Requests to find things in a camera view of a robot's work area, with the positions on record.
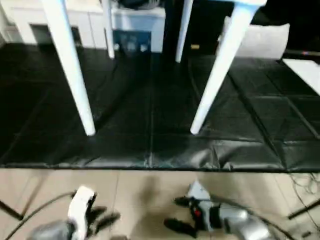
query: white table leg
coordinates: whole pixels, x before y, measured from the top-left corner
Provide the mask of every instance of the white table leg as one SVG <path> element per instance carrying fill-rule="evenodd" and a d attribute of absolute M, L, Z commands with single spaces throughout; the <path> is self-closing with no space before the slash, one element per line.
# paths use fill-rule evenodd
<path fill-rule="evenodd" d="M 88 136 L 92 136 L 96 133 L 95 125 L 76 52 L 75 42 L 68 21 L 65 2 L 64 0 L 42 0 L 42 5 L 84 131 Z"/>
<path fill-rule="evenodd" d="M 102 0 L 104 24 L 105 24 L 105 35 L 106 35 L 106 44 L 109 57 L 111 59 L 115 58 L 114 50 L 114 35 L 112 30 L 112 15 L 111 15 L 111 0 Z"/>
<path fill-rule="evenodd" d="M 196 135 L 199 133 L 210 107 L 227 75 L 231 63 L 235 58 L 246 30 L 258 8 L 258 6 L 246 5 L 242 3 L 236 3 L 234 5 L 230 24 L 226 31 L 225 37 L 222 40 L 190 129 L 192 134 Z"/>
<path fill-rule="evenodd" d="M 194 0 L 184 0 L 183 3 L 183 11 L 182 11 L 182 18 L 181 18 L 181 24 L 180 24 L 180 32 L 179 32 L 179 39 L 178 39 L 178 45 L 176 47 L 176 53 L 175 53 L 175 61 L 177 63 L 181 62 L 182 52 L 184 50 L 192 5 L 194 3 Z"/>

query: black cable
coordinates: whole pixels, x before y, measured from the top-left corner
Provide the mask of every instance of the black cable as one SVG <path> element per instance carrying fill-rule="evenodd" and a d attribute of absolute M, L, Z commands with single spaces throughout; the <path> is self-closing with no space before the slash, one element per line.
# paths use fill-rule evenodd
<path fill-rule="evenodd" d="M 32 213 L 26 216 L 4 240 L 9 240 L 27 221 L 29 221 L 32 217 L 34 217 L 37 213 L 39 213 L 44 208 L 48 207 L 49 205 L 53 204 L 54 202 L 64 197 L 72 197 L 75 193 L 76 193 L 75 191 L 66 192 L 42 204 L 40 207 L 38 207 L 36 210 L 34 210 Z"/>
<path fill-rule="evenodd" d="M 313 183 L 313 181 L 317 184 L 317 191 L 318 191 L 318 184 L 320 183 L 319 180 L 317 179 L 317 177 L 313 174 L 310 175 L 310 181 L 309 183 L 304 186 L 300 183 L 297 182 L 296 179 L 294 179 L 294 177 L 292 175 L 290 175 L 291 179 L 292 179 L 292 186 L 293 186 L 293 190 L 295 192 L 295 195 L 297 196 L 297 198 L 299 199 L 299 201 L 302 203 L 302 205 L 304 206 L 305 209 L 307 209 L 306 204 L 304 203 L 304 201 L 302 200 L 302 198 L 300 197 L 300 194 L 297 191 L 297 186 L 304 188 L 304 190 L 309 193 L 309 194 L 316 194 L 316 192 L 313 192 L 311 189 L 311 185 Z M 316 227 L 316 229 L 319 231 L 319 226 L 316 224 L 316 222 L 314 221 L 313 217 L 311 216 L 310 212 L 307 210 L 306 213 L 308 214 L 311 222 L 314 224 L 314 226 Z"/>
<path fill-rule="evenodd" d="M 319 176 L 317 176 L 316 174 L 310 173 L 308 175 L 302 175 L 302 176 L 296 176 L 291 174 L 290 177 L 294 182 L 294 184 L 303 188 L 306 193 L 310 195 L 315 195 L 319 192 L 320 179 L 319 179 Z M 305 180 L 308 180 L 308 182 L 306 184 L 302 184 L 299 182 L 299 179 L 305 179 Z"/>
<path fill-rule="evenodd" d="M 264 221 L 266 224 L 273 226 L 274 228 L 276 228 L 278 231 L 280 231 L 281 233 L 283 233 L 288 239 L 290 240 L 296 240 L 289 232 L 287 232 L 286 230 L 283 230 L 281 227 L 279 227 L 277 224 L 269 221 L 268 219 L 262 217 L 262 216 L 257 216 L 259 217 L 262 221 Z"/>

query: beige floor tile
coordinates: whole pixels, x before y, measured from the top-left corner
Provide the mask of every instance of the beige floor tile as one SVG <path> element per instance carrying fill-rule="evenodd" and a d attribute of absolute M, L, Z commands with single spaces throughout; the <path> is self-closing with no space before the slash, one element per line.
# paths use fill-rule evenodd
<path fill-rule="evenodd" d="M 28 215 L 48 200 L 85 185 L 97 192 L 93 206 L 107 207 L 105 214 L 110 214 L 114 205 L 118 173 L 109 170 L 38 170 L 33 173 L 17 208 Z M 39 212 L 13 236 L 12 240 L 25 239 L 39 225 L 67 219 L 70 200 L 71 198 L 65 197 Z M 6 235 L 16 225 L 16 221 L 9 219 Z M 106 228 L 92 239 L 108 239 L 109 232 L 110 230 Z"/>
<path fill-rule="evenodd" d="M 248 208 L 285 216 L 290 212 L 272 174 L 269 173 L 199 173 L 206 189 Z"/>
<path fill-rule="evenodd" d="M 0 169 L 0 200 L 19 212 L 17 203 L 25 191 L 30 176 L 31 170 L 29 169 Z M 13 218 L 0 210 L 1 236 L 6 227 L 4 223 L 8 219 Z"/>
<path fill-rule="evenodd" d="M 318 232 L 318 233 L 313 233 L 313 234 L 311 234 L 310 236 L 308 236 L 307 238 L 303 238 L 303 239 L 301 239 L 301 240 L 319 240 L 320 239 L 320 233 Z"/>
<path fill-rule="evenodd" d="M 289 174 L 275 174 L 275 179 L 277 181 L 277 184 L 279 185 L 283 196 L 290 208 L 290 213 L 297 211 L 304 207 L 304 205 L 301 203 L 299 198 L 297 197 L 297 194 L 294 190 L 294 184 L 293 180 L 291 179 Z M 297 176 L 299 183 L 304 183 L 304 174 L 294 174 L 294 177 Z M 307 193 L 303 187 L 296 186 L 296 191 L 301 197 L 301 200 L 304 202 L 304 204 L 309 204 L 312 201 L 315 201 L 316 199 L 320 199 L 320 192 L 317 194 L 309 194 Z M 320 225 L 320 207 L 315 208 L 310 212 L 313 220 Z M 296 226 L 292 226 L 291 229 L 289 229 L 289 232 L 295 235 L 301 235 L 304 232 L 307 231 L 314 231 L 315 226 L 312 223 L 312 221 L 309 218 L 308 214 L 303 214 L 293 220 L 292 222 L 296 222 Z"/>
<path fill-rule="evenodd" d="M 146 240 L 150 238 L 140 238 L 140 237 L 132 237 L 129 240 Z M 179 236 L 169 236 L 166 238 L 152 238 L 152 240 L 191 240 L 194 239 L 190 236 L 180 234 Z M 208 240 L 208 234 L 199 232 L 197 240 Z M 216 230 L 215 232 L 210 234 L 210 239 L 211 240 L 239 240 L 235 235 L 232 234 L 225 234 L 222 230 Z M 126 239 L 121 239 L 121 238 L 111 238 L 110 240 L 126 240 Z"/>
<path fill-rule="evenodd" d="M 195 172 L 122 171 L 114 205 L 121 212 L 121 219 L 111 228 L 111 235 L 181 239 L 183 235 L 167 229 L 163 222 L 170 217 L 192 223 L 189 210 L 174 205 L 173 199 L 184 196 L 196 178 Z M 210 238 L 205 233 L 201 237 Z"/>

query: metal stand leg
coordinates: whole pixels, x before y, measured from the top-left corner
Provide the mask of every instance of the metal stand leg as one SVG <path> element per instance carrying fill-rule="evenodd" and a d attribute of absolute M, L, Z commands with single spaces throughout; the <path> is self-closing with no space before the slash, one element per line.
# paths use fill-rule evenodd
<path fill-rule="evenodd" d="M 0 200 L 0 209 L 19 221 L 21 221 L 24 218 L 24 216 L 17 213 L 15 210 L 13 210 L 11 207 L 9 207 L 7 204 L 2 202 L 1 200 Z"/>
<path fill-rule="evenodd" d="M 291 213 L 288 216 L 288 219 L 289 220 L 294 219 L 294 218 L 300 216 L 301 214 L 304 214 L 304 213 L 306 213 L 306 212 L 308 212 L 308 211 L 310 211 L 313 208 L 318 207 L 318 206 L 320 206 L 320 199 L 315 201 L 315 202 L 313 202 L 313 203 L 311 203 L 310 205 L 308 205 L 308 206 L 306 206 L 304 208 L 299 209 L 298 211 L 295 211 L 295 212 Z"/>

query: black tarp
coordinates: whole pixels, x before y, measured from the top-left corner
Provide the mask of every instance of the black tarp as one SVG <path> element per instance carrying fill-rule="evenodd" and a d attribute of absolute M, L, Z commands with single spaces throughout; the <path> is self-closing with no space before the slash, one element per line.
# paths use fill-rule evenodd
<path fill-rule="evenodd" d="M 0 49 L 0 167 L 319 172 L 320 97 L 280 61 L 236 59 L 199 135 L 213 57 L 78 49 L 97 133 L 82 128 L 53 47 Z"/>

